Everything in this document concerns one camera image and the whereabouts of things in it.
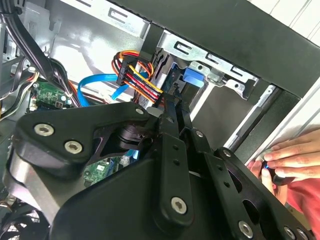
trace orange wire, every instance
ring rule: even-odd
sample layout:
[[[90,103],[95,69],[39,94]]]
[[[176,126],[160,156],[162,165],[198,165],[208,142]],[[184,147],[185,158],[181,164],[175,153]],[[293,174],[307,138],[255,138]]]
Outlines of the orange wire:
[[[121,51],[119,56],[120,58],[123,58],[123,55],[122,54],[129,54],[129,53],[133,53],[133,54],[139,54],[138,51],[134,51],[134,50],[126,50],[126,51]]]
[[[131,88],[133,88],[134,90],[136,90],[138,93],[140,93],[142,96],[144,96],[146,99],[148,99],[149,101],[151,101],[152,103],[155,103],[155,101],[153,101],[150,97],[148,97],[147,95],[145,95],[142,91],[140,91],[139,89],[137,89],[135,86],[133,86],[131,83],[129,83],[128,81],[124,81],[125,84],[128,84]]]
[[[118,71],[115,68],[114,61],[111,62],[111,66],[116,75],[119,75]]]
[[[155,69],[154,69],[154,66],[152,65],[152,63],[151,62],[149,62],[149,67],[151,68],[151,74],[150,74],[150,76],[152,76],[154,73],[155,73]]]
[[[69,82],[69,85],[70,85],[70,87],[73,89],[73,91],[76,93],[77,92],[77,89],[76,89],[76,87],[70,82],[70,81],[68,81]]]
[[[139,64],[140,67],[142,67],[147,73],[149,76],[152,76],[152,74],[150,73],[150,71],[148,70],[148,68],[146,68],[145,66],[143,66],[141,63]]]

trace black arm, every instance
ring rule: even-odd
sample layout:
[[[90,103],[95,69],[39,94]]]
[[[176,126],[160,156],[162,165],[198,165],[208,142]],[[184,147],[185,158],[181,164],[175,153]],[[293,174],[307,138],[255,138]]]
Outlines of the black arm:
[[[130,102],[33,113],[19,120],[7,171],[15,175],[10,165],[17,159],[31,166],[29,174],[37,178],[26,177],[21,184],[44,215],[53,216],[50,240],[302,240],[298,229],[312,239],[232,152],[212,152],[178,97],[164,94],[163,104],[159,118]],[[38,124],[54,132],[39,135]],[[67,151],[69,141],[79,143],[72,148],[81,151]],[[63,192],[81,181],[87,163],[128,149],[140,151],[139,161],[87,189]],[[42,184],[44,194],[38,195]],[[60,201],[62,192],[66,197]],[[54,215],[41,205],[44,196],[50,196],[47,205],[59,203]]]

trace silver screw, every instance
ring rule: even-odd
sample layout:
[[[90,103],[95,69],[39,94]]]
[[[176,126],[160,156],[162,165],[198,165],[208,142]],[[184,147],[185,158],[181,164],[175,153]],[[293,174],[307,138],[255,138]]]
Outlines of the silver screw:
[[[175,210],[178,214],[185,214],[187,212],[187,205],[185,201],[183,201],[180,197],[173,197],[171,199],[171,207]]]
[[[172,117],[170,117],[170,116],[168,116],[167,118],[166,118],[170,123],[174,123],[175,121],[172,119]]]
[[[230,152],[228,152],[227,150],[223,150],[223,153],[227,156],[227,157],[231,157],[231,154],[230,154]]]
[[[298,231],[300,236],[303,238],[303,240],[309,240],[308,236],[305,234],[304,231],[302,231],[300,228],[297,228],[296,230]]]
[[[294,233],[291,231],[290,228],[288,228],[287,226],[284,227],[284,230],[286,232],[286,234],[288,234],[288,236],[291,238],[291,239],[296,239],[296,236],[294,235]]]
[[[142,111],[142,110],[139,109],[139,108],[136,108],[135,111],[136,111],[138,114],[141,114],[141,115],[144,114],[144,111]]]
[[[200,138],[203,138],[203,137],[204,137],[203,133],[200,132],[200,131],[196,131],[195,133],[196,133],[196,134],[198,135],[198,137],[200,137]]]
[[[78,154],[82,151],[82,145],[77,141],[67,141],[64,144],[64,148],[71,154]]]
[[[33,129],[36,134],[44,137],[51,136],[55,132],[55,129],[52,126],[44,123],[35,125]]]
[[[239,221],[238,226],[243,235],[245,235],[248,239],[252,239],[254,237],[254,232],[248,223],[245,221]]]

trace person's hand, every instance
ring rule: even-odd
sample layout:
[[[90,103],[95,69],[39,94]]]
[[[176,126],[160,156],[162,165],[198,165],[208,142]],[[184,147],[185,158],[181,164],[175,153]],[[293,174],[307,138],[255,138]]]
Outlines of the person's hand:
[[[294,181],[320,178],[320,129],[279,143],[271,150],[264,160],[279,177],[295,177]]]
[[[252,161],[249,163],[248,168],[258,179],[261,177],[262,184],[283,204],[285,205],[288,196],[288,186],[277,186],[274,187],[274,184],[271,179],[271,175],[268,169],[261,169],[261,161]]]

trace red sleeve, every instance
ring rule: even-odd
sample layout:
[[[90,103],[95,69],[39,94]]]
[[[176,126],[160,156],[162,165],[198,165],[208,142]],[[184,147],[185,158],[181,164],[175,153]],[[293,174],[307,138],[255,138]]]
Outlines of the red sleeve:
[[[288,204],[304,214],[317,240],[320,240],[320,178],[288,185]]]

